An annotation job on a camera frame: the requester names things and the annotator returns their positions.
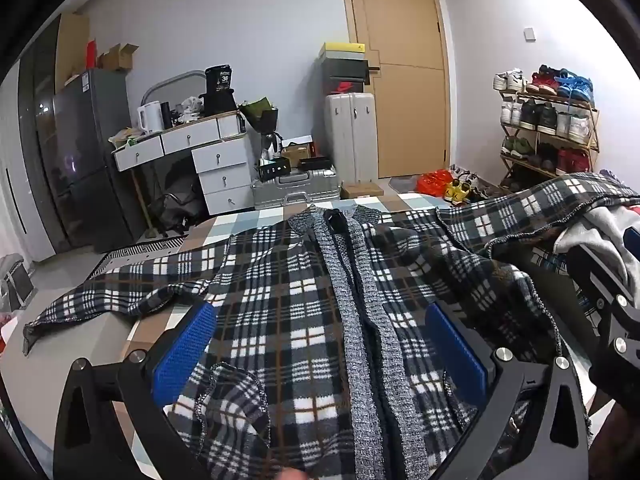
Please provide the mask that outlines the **stacked shoe boxes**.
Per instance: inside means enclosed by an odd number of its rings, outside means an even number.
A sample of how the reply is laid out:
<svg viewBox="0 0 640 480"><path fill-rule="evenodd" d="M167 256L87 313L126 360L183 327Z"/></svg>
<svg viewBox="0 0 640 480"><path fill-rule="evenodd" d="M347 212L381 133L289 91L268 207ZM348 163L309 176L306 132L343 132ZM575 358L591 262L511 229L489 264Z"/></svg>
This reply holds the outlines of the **stacked shoe boxes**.
<svg viewBox="0 0 640 480"><path fill-rule="evenodd" d="M364 44L325 42L320 49L319 61L326 96L363 92L370 84Z"/></svg>

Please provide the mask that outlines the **plaid fleece cardigan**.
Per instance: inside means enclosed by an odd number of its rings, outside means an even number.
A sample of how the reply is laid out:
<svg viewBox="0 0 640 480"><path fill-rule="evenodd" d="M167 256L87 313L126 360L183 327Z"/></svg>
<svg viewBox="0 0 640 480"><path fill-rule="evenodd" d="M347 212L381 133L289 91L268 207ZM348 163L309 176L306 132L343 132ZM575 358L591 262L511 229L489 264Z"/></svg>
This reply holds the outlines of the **plaid fleece cardigan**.
<svg viewBox="0 0 640 480"><path fill-rule="evenodd" d="M534 452L541 393L584 409L552 312L495 251L638 201L586 172L460 208L309 207L85 281L24 326L26 348L106 312L186 313L120 363L73 362L53 473L141 477L122 403L164 479L429 479L477 449L498 382L520 375L478 471L507 474Z"/></svg>

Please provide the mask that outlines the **wooden door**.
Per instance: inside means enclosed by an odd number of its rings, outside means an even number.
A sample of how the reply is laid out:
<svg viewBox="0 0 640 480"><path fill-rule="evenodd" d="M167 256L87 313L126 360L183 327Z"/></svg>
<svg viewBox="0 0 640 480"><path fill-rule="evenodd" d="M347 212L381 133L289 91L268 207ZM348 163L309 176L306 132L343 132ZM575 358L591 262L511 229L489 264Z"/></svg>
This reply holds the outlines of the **wooden door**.
<svg viewBox="0 0 640 480"><path fill-rule="evenodd" d="M439 0L344 0L349 40L366 46L378 174L412 176L450 159L449 62Z"/></svg>

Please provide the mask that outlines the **white electric kettle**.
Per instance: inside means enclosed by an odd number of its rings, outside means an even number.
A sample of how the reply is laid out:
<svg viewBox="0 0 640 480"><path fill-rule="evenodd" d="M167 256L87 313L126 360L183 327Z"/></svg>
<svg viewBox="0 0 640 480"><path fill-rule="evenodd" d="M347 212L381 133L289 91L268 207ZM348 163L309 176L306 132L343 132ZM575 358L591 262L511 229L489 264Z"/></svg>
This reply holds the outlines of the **white electric kettle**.
<svg viewBox="0 0 640 480"><path fill-rule="evenodd" d="M152 101L137 109L139 126L145 134L162 132L164 127L162 106L160 101Z"/></svg>

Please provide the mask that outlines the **silver aluminium suitcase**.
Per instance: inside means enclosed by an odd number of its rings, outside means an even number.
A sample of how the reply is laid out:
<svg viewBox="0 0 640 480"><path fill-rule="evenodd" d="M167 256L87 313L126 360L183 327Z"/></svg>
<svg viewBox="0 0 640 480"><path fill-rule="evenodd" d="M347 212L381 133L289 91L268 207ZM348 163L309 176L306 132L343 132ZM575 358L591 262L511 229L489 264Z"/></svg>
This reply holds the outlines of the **silver aluminium suitcase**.
<svg viewBox="0 0 640 480"><path fill-rule="evenodd" d="M334 168L294 171L266 182L255 180L250 188L256 209L327 202L337 200L341 194L340 178Z"/></svg>

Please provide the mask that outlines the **white upright suitcase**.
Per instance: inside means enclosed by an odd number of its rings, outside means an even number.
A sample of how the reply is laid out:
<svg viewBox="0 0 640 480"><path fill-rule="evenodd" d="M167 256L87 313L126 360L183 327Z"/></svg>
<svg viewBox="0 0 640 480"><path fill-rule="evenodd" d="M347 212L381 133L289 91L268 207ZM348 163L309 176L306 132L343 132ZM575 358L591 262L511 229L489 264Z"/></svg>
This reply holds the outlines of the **white upright suitcase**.
<svg viewBox="0 0 640 480"><path fill-rule="evenodd" d="M324 123L330 157L342 183L378 178L378 134L372 93L327 96Z"/></svg>

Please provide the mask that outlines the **pile of grey clothes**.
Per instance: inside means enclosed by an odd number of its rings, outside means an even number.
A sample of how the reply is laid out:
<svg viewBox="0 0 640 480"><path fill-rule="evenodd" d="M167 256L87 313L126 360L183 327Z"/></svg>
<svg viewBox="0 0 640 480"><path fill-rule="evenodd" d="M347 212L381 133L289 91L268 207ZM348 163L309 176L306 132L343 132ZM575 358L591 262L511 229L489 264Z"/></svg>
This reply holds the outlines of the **pile of grey clothes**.
<svg viewBox="0 0 640 480"><path fill-rule="evenodd" d="M626 229L639 229L638 206L600 206L587 211L556 239L553 252L566 254L578 245L595 252L626 285L639 295L639 259L624 244Z"/></svg>

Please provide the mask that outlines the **dark grey refrigerator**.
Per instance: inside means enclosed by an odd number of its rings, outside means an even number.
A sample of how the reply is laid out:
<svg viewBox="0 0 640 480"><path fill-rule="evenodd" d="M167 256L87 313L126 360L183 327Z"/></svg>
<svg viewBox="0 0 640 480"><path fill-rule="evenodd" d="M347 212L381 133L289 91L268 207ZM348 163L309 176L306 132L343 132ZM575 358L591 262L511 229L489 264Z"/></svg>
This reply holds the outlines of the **dark grey refrigerator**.
<svg viewBox="0 0 640 480"><path fill-rule="evenodd" d="M125 76L94 68L56 93L51 75L20 68L17 97L28 183L53 251L134 244L144 220L110 142L131 125Z"/></svg>

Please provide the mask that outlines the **yellow shoes on floor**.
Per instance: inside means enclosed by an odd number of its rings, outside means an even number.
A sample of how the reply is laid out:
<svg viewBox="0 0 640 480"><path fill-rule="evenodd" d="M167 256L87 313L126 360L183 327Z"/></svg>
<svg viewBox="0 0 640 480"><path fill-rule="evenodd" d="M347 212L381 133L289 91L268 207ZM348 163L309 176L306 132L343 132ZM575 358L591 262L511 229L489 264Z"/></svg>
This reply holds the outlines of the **yellow shoes on floor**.
<svg viewBox="0 0 640 480"><path fill-rule="evenodd" d="M470 180L454 179L446 186L444 200L454 206L462 205L466 202L472 187Z"/></svg>

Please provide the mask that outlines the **black backpack under desk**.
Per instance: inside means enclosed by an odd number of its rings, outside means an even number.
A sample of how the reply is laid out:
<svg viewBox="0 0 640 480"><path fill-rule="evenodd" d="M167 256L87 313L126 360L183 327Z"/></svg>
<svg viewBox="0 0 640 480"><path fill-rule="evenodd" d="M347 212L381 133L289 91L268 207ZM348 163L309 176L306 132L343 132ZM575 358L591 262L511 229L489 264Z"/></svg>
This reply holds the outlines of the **black backpack under desk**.
<svg viewBox="0 0 640 480"><path fill-rule="evenodd" d="M170 231L186 234L208 218L200 178L190 157L169 168L162 192L149 204L152 225L163 237Z"/></svg>

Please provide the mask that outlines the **brown cardboard box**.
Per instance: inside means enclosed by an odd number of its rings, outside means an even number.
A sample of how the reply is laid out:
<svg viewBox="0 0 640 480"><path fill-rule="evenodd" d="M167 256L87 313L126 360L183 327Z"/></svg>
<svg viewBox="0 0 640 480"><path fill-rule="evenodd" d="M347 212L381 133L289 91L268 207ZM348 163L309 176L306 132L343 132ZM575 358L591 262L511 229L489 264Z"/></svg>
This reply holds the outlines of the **brown cardboard box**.
<svg viewBox="0 0 640 480"><path fill-rule="evenodd" d="M384 190L374 182L343 184L341 190L341 198L343 200L354 200L358 197L376 197L383 195Z"/></svg>

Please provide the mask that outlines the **orange bag on floor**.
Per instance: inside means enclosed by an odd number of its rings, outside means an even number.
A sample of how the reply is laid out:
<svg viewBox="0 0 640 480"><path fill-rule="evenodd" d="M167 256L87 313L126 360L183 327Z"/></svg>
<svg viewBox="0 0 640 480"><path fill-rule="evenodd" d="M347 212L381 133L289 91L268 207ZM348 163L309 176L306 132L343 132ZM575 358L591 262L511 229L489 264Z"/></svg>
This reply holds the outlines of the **orange bag on floor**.
<svg viewBox="0 0 640 480"><path fill-rule="evenodd" d="M416 192L438 198L443 198L447 186L454 180L447 169L421 174L416 180Z"/></svg>

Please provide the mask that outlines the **checkered bed sheet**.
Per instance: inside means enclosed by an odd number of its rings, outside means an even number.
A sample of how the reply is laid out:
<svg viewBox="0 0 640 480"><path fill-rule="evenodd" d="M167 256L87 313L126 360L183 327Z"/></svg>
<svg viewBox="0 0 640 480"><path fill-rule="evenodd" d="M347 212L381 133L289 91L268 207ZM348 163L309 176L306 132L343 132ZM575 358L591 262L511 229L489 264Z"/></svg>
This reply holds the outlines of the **checkered bed sheet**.
<svg viewBox="0 0 640 480"><path fill-rule="evenodd" d="M190 292L212 339L168 414L214 479L426 479L459 431L425 309L447 292L427 212L309 208L107 273L102 309Z"/></svg>

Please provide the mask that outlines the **black bag on desk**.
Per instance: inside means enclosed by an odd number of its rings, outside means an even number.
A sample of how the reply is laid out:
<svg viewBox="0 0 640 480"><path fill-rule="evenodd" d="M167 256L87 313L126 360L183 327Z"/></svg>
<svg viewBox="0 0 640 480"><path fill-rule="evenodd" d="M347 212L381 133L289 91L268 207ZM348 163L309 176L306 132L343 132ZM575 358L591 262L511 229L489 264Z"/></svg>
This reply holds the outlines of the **black bag on desk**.
<svg viewBox="0 0 640 480"><path fill-rule="evenodd" d="M206 89L201 95L203 115L214 116L238 109L231 88L232 68L228 64L216 65L205 70Z"/></svg>

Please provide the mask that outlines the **wooden shoe rack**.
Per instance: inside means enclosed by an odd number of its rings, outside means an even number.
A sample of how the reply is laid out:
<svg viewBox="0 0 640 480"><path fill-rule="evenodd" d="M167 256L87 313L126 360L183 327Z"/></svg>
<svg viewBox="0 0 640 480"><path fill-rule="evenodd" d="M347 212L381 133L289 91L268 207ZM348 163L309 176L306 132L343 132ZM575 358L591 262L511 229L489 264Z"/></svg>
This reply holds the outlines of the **wooden shoe rack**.
<svg viewBox="0 0 640 480"><path fill-rule="evenodd" d="M500 188L515 193L594 169L599 111L589 78L542 64L529 78L518 68L496 73L492 88L501 96Z"/></svg>

